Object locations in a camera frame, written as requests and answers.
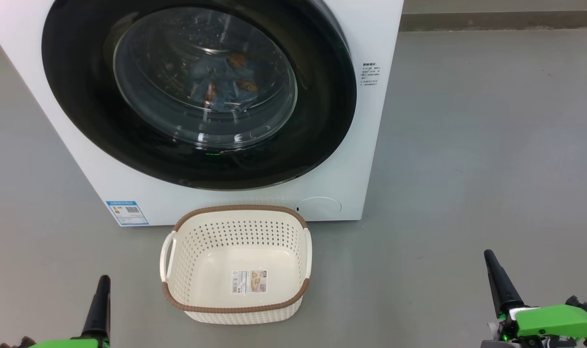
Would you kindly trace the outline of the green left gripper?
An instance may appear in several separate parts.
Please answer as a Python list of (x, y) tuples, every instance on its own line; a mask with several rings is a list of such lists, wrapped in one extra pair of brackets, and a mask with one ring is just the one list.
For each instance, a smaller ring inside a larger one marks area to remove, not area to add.
[(81, 337), (36, 342), (24, 336), (18, 345), (6, 342), (0, 348), (111, 348), (110, 347), (110, 293), (111, 280), (102, 275), (91, 301)]

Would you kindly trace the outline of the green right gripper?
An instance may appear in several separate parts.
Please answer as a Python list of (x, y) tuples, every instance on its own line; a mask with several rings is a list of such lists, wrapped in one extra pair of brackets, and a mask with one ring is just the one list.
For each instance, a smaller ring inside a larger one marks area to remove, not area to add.
[(482, 348), (587, 348), (587, 302), (571, 296), (565, 304), (525, 306), (494, 251), (484, 251), (497, 322)]

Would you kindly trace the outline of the black round glass washer door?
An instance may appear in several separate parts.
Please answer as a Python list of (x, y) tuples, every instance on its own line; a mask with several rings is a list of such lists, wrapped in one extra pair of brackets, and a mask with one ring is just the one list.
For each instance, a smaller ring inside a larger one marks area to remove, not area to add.
[[(258, 98), (192, 103), (206, 55), (246, 54)], [(68, 119), (124, 165), (212, 191), (272, 187), (326, 161), (353, 123), (357, 79), (344, 33), (318, 0), (55, 0), (44, 73)]]

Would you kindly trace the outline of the blue bear-print garment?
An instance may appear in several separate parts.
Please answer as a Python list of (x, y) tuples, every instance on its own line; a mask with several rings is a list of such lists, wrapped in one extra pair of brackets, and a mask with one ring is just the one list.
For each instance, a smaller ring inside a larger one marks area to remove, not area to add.
[(230, 112), (236, 98), (233, 71), (223, 55), (200, 58), (189, 73), (190, 99), (214, 112)]
[(258, 98), (255, 64), (244, 53), (233, 52), (216, 57), (212, 82), (214, 108), (219, 112), (247, 108)]

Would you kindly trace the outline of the white front-load washing machine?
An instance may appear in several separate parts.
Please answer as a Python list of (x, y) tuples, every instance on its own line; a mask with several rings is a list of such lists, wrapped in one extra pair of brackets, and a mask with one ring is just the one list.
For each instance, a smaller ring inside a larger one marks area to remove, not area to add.
[(212, 191), (161, 181), (124, 165), (84, 136), (55, 99), (44, 73), (43, 28), (55, 0), (0, 0), (0, 45), (105, 205), (136, 201), (149, 225), (156, 226), (173, 225), (186, 213), (211, 206), (262, 204), (295, 211), (302, 200), (329, 197), (342, 205), (337, 220), (359, 220), (404, 0), (318, 1), (337, 20), (351, 54), (358, 93), (353, 123), (337, 150), (315, 169), (258, 189)]

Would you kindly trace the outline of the blue energy label sticker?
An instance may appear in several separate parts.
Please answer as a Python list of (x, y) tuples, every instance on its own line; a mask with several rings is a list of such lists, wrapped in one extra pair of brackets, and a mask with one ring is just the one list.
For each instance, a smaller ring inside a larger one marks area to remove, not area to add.
[(149, 223), (136, 201), (106, 201), (121, 226), (148, 226)]

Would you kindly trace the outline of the white perforated basket brown rim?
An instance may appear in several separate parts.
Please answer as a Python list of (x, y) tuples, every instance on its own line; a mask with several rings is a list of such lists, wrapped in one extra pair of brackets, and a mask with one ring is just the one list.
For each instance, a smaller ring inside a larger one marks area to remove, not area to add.
[[(295, 315), (312, 262), (310, 230), (296, 211), (229, 205), (184, 215), (163, 242), (159, 271), (165, 299), (193, 320), (254, 325)], [(232, 271), (260, 269), (266, 293), (231, 293)]]

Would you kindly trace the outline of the product label sticker in basket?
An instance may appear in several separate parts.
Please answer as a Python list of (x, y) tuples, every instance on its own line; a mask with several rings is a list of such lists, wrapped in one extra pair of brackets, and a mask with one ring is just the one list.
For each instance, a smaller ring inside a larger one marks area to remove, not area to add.
[(234, 270), (231, 272), (231, 293), (266, 293), (267, 270)]

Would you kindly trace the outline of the round white filter cover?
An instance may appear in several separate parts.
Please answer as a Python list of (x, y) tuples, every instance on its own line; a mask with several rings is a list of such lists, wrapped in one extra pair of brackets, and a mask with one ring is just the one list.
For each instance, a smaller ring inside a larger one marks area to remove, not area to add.
[(337, 220), (341, 209), (341, 203), (329, 197), (311, 197), (295, 205), (295, 211), (306, 221)]

